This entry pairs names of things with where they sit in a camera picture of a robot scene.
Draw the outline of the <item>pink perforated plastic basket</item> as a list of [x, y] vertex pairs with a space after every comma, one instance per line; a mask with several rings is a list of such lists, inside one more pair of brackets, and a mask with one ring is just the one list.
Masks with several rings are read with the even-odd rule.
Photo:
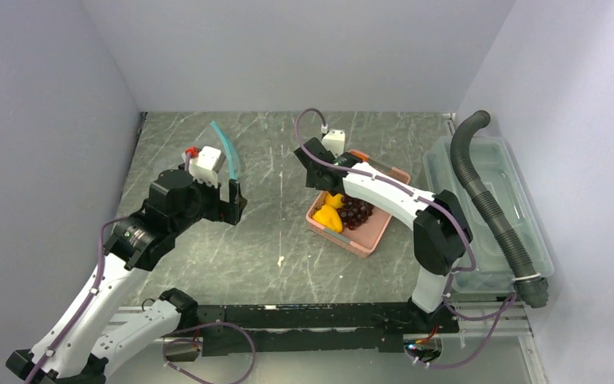
[[[409, 184], [411, 176], [395, 166], [388, 166], [382, 162], [370, 158], [368, 162], [370, 165], [381, 173], [396, 179], [404, 184]], [[371, 253], [375, 251], [378, 243], [380, 242], [385, 230], [388, 227], [392, 219], [392, 215], [383, 211], [380, 208], [375, 207], [373, 214], [369, 217], [368, 221], [355, 230], [343, 229], [341, 233], [332, 232], [328, 228], [324, 228], [321, 224], [315, 222], [312, 216], [316, 210], [321, 208], [324, 204], [325, 194], [327, 192], [322, 191], [313, 201], [310, 208], [308, 208], [305, 214], [305, 220], [307, 221], [309, 228], [316, 234], [319, 234], [323, 238], [335, 243], [338, 246], [346, 249], [349, 252], [356, 254], [361, 258], [367, 258]]]

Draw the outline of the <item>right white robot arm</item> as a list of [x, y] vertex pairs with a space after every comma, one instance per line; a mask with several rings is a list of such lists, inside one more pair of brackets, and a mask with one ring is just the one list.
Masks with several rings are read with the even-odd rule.
[[472, 240], [455, 194], [419, 190], [381, 172], [359, 156], [335, 157], [318, 138], [295, 149], [306, 170], [308, 188], [358, 198], [391, 214], [413, 233], [414, 256], [420, 265], [411, 295], [409, 323], [427, 332], [440, 319], [438, 308], [448, 293], [449, 276]]

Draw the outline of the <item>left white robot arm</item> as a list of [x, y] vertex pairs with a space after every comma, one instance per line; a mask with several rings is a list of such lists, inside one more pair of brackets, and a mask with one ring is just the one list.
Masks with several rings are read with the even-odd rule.
[[103, 383], [152, 339], [191, 334], [199, 325], [198, 304], [171, 288], [138, 319], [110, 334], [104, 330], [124, 297], [146, 280], [176, 245], [179, 235], [202, 219], [237, 225], [247, 205], [241, 184], [208, 184], [188, 171], [161, 172], [141, 207], [109, 221], [108, 238], [98, 239], [98, 262], [56, 325], [33, 347], [15, 350], [6, 368], [25, 383]]

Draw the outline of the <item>orange fruit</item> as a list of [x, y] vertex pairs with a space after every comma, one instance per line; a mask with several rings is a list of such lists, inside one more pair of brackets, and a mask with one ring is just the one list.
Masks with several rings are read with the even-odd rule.
[[363, 162], [367, 162], [369, 160], [369, 156], [363, 152], [360, 152], [359, 150], [350, 150], [349, 153], [358, 157]]

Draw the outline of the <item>clear zip bag blue zipper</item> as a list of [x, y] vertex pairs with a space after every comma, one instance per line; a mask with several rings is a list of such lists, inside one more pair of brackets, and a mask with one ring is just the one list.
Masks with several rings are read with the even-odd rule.
[[219, 173], [218, 182], [230, 180], [231, 178], [239, 180], [239, 177], [241, 176], [241, 160], [238, 152], [236, 151], [232, 141], [221, 130], [215, 121], [211, 121], [210, 124], [202, 131], [202, 133], [197, 136], [197, 138], [194, 140], [193, 146], [191, 147], [201, 148], [203, 146], [218, 148], [226, 156], [225, 163]]

